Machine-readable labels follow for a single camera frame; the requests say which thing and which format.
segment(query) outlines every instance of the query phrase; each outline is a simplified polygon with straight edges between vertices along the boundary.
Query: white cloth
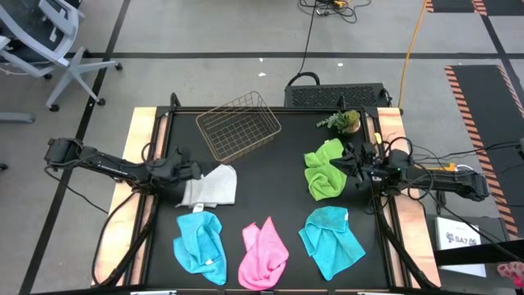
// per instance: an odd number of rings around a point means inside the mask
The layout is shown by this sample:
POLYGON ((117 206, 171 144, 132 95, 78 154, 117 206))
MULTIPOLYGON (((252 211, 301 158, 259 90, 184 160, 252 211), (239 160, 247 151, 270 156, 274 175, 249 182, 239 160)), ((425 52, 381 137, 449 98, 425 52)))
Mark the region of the white cloth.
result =
POLYGON ((232 205, 237 192, 237 172, 231 167, 220 165, 199 180, 186 182, 183 200, 179 206, 194 207, 201 203, 206 207, 232 205))

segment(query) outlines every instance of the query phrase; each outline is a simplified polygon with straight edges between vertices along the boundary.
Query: gold wire basket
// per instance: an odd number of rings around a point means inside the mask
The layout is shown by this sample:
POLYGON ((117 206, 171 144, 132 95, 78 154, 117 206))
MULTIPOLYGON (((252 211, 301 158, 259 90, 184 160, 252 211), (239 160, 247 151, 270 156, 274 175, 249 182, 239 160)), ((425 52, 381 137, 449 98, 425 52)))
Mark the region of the gold wire basket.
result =
POLYGON ((270 142, 282 129, 255 91, 199 115, 196 122, 213 156, 224 164, 270 142))

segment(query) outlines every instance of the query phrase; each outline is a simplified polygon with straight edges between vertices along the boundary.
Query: small plant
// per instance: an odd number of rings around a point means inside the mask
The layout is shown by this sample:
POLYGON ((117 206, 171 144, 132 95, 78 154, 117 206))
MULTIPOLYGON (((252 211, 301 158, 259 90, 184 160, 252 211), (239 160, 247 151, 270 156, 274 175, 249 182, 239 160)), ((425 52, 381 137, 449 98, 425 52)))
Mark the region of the small plant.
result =
POLYGON ((336 127, 339 134, 352 134, 360 128, 360 114, 357 111, 338 111, 317 123, 317 127, 324 125, 329 129, 336 127))

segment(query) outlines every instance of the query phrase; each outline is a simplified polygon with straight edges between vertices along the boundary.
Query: orange cable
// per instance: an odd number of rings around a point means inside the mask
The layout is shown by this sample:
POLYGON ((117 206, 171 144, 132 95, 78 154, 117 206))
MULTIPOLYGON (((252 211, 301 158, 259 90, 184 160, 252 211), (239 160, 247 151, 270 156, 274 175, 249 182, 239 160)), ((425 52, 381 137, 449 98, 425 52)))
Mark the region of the orange cable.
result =
POLYGON ((413 45, 415 44, 415 40, 417 39, 418 28, 420 27, 420 24, 422 23, 422 18, 424 17, 424 11, 426 10, 426 2, 427 0, 424 0, 422 8, 420 9, 420 15, 418 16, 417 26, 415 26, 415 31, 413 32, 413 37, 411 38, 411 44, 409 45, 408 53, 406 54, 406 59, 404 60, 404 69, 402 70, 402 77, 400 78, 400 96, 399 105, 397 106, 398 108, 402 106, 402 99, 404 98, 404 78, 406 76, 406 70, 408 69, 409 56, 411 56, 413 45))

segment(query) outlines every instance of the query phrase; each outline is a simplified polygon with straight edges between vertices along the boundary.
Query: cloth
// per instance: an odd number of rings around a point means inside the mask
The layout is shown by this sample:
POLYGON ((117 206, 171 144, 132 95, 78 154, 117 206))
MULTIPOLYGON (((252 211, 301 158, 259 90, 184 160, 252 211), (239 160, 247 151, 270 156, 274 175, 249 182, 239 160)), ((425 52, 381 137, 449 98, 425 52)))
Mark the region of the cloth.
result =
POLYGON ((182 237, 173 240, 174 256, 191 274, 203 274, 209 281, 226 283, 226 256, 220 241, 222 225, 215 214, 202 211, 177 218, 182 237))
POLYGON ((298 232, 308 255, 328 281, 366 254, 347 220, 347 209, 326 206, 313 211, 298 232))
POLYGON ((326 141, 317 152, 304 155, 305 178, 309 192, 317 201, 327 197, 338 197, 346 186, 346 175, 329 163, 342 157, 344 147, 338 138, 326 141))
POLYGON ((272 288, 286 268, 289 252, 278 237, 271 217, 262 229, 254 223, 242 231, 247 254, 238 268, 238 282, 254 291, 272 288))
POLYGON ((213 208, 217 204, 232 205, 235 203, 236 191, 237 172, 231 166, 220 165, 199 180, 187 181, 182 202, 177 207, 191 208, 199 203, 213 208))
POLYGON ((515 287, 524 287, 524 263, 515 261, 497 266, 499 275, 503 278, 513 279, 515 287))

